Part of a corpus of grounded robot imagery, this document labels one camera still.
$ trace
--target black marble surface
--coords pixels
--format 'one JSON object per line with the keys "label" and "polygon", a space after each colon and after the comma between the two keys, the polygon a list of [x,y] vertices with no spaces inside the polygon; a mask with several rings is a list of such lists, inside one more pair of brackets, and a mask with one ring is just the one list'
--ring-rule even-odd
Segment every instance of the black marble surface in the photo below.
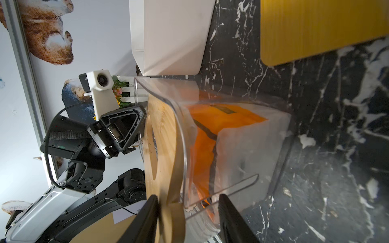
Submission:
{"label": "black marble surface", "polygon": [[217,0],[201,72],[164,76],[293,108],[297,134],[273,198],[245,210],[246,222],[263,243],[388,242],[389,37],[275,67],[259,41],[259,0]]}

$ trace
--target yellow board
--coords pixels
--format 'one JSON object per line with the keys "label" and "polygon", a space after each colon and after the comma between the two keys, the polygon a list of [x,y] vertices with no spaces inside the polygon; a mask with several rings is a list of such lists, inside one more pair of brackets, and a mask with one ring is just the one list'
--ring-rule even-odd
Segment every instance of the yellow board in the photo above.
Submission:
{"label": "yellow board", "polygon": [[261,0],[261,59],[268,66],[389,33],[388,0]]}

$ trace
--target wooden board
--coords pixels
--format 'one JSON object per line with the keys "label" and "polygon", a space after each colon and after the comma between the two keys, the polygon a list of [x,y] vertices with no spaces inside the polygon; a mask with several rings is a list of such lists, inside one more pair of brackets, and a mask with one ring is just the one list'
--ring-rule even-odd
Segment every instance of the wooden board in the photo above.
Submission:
{"label": "wooden board", "polygon": [[[178,124],[170,106],[149,95],[143,138],[147,198],[158,196],[160,215],[155,242],[181,243],[185,217],[180,203],[183,178],[183,148]],[[152,134],[154,133],[157,152]]]}
{"label": "wooden board", "polygon": [[387,0],[261,0],[261,59],[268,66],[386,34]]}
{"label": "wooden board", "polygon": [[135,219],[135,216],[131,216],[123,221],[120,221],[117,224],[114,224],[114,218],[112,213],[106,215],[99,221],[95,222],[88,228],[81,231],[76,235],[70,243],[107,243],[107,242],[117,242],[120,237],[127,230],[129,225]]}

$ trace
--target clear plastic container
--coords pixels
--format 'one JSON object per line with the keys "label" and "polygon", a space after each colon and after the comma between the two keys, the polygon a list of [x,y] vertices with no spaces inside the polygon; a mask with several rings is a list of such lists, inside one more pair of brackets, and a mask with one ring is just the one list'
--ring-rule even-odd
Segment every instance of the clear plastic container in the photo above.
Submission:
{"label": "clear plastic container", "polygon": [[149,93],[175,114],[184,150],[186,242],[205,242],[220,231],[220,194],[240,212],[271,196],[294,131],[285,101],[246,97],[236,88],[234,96],[202,91],[190,80],[136,77],[134,87],[135,102]]}

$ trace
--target orange cloth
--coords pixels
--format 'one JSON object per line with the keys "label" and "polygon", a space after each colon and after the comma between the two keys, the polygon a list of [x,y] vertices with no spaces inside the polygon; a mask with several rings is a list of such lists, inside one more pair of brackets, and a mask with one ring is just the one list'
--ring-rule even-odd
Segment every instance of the orange cloth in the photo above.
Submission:
{"label": "orange cloth", "polygon": [[237,105],[196,104],[187,108],[198,127],[195,144],[191,147],[191,179],[196,185],[200,199],[203,200],[214,193],[218,133],[224,128],[248,126],[267,119]]}

